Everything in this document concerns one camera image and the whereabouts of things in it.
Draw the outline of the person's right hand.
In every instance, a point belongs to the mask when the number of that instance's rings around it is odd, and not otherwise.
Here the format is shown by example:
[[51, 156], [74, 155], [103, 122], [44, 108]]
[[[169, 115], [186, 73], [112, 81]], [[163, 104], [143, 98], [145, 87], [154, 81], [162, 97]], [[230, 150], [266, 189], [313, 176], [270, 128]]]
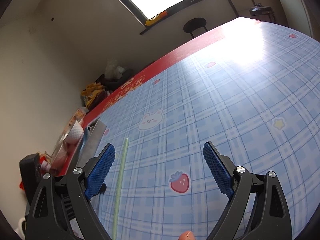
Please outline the person's right hand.
[[192, 231], [186, 231], [179, 236], [178, 240], [195, 240], [195, 236]]

